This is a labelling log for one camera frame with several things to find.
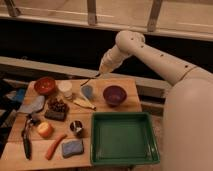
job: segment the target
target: food item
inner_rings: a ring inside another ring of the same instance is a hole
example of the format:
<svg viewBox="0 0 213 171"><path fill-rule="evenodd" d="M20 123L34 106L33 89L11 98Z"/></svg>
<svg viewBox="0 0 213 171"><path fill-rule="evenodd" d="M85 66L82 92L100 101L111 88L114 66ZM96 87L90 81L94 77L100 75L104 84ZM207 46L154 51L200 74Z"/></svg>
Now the food item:
<svg viewBox="0 0 213 171"><path fill-rule="evenodd" d="M57 98L50 98L48 101L48 108L56 112L66 113L69 110L69 107L62 99L58 100Z"/></svg>
<svg viewBox="0 0 213 171"><path fill-rule="evenodd" d="M46 154L45 154L45 158L47 160L50 160L56 150L56 148L58 147L58 144L64 139L66 138L67 134L62 134L60 136L58 136L55 141L51 144L51 146L48 148Z"/></svg>
<svg viewBox="0 0 213 171"><path fill-rule="evenodd" d="M41 122L37 127L38 134L43 138L48 138L53 133L53 127L49 122Z"/></svg>
<svg viewBox="0 0 213 171"><path fill-rule="evenodd" d="M47 110L44 114L44 117L47 119L52 119L56 121L64 121L66 118L66 113Z"/></svg>
<svg viewBox="0 0 213 171"><path fill-rule="evenodd" d="M81 98L78 98L78 97L73 100L73 103L75 103L75 104L77 104L81 107L90 108L90 109L93 109L93 110L96 109L96 107L92 103L90 103L88 100L81 99Z"/></svg>

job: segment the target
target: dark wall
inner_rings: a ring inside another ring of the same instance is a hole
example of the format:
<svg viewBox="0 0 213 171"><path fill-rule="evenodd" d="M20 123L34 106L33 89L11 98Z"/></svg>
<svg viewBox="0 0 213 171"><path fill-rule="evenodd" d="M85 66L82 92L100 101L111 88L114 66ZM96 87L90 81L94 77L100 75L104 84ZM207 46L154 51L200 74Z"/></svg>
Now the dark wall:
<svg viewBox="0 0 213 171"><path fill-rule="evenodd" d="M117 32L0 19L0 56L97 70ZM146 43L213 72L213 42L146 36ZM137 58L115 72L161 79Z"/></svg>

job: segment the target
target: sponge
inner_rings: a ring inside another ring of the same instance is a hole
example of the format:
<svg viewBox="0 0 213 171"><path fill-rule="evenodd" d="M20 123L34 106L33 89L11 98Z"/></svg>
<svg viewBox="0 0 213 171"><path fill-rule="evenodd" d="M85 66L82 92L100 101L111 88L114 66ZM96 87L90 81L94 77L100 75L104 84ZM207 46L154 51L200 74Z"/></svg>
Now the sponge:
<svg viewBox="0 0 213 171"><path fill-rule="evenodd" d="M62 144L62 156L64 158L71 157L73 155L82 154L84 152L83 140L69 141Z"/></svg>

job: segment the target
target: carrot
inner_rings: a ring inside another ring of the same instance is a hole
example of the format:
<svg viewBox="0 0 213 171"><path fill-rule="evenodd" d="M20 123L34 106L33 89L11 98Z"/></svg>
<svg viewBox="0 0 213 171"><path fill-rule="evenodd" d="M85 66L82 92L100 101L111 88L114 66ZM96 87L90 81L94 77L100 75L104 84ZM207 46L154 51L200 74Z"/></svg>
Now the carrot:
<svg viewBox="0 0 213 171"><path fill-rule="evenodd" d="M67 134L62 134L60 136L58 136L55 141L51 144L51 146L48 148L46 154L45 154L45 158L47 160L50 160L58 146L58 144L61 142L61 140L63 140L65 137L67 136Z"/></svg>

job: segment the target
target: purple bowl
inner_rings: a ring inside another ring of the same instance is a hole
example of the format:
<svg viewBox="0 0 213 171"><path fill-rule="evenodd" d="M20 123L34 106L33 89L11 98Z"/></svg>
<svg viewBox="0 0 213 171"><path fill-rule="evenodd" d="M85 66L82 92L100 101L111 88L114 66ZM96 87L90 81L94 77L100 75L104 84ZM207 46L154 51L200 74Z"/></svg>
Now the purple bowl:
<svg viewBox="0 0 213 171"><path fill-rule="evenodd" d="M127 97L126 91L117 85L112 85L104 89L104 99L109 106L120 105Z"/></svg>

